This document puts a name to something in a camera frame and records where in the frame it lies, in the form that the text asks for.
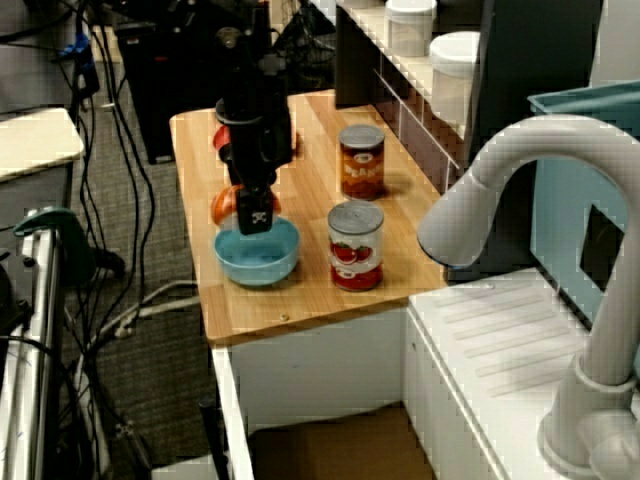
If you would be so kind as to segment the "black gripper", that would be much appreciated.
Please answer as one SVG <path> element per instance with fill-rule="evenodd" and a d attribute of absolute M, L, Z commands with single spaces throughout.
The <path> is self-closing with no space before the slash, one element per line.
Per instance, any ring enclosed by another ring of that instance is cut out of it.
<path fill-rule="evenodd" d="M 237 192 L 239 230 L 243 235 L 268 232 L 272 227 L 274 200 L 270 186 L 277 170 L 292 160 L 292 123 L 288 112 L 250 119 L 222 117 L 229 141 L 222 147 L 232 185 Z"/>

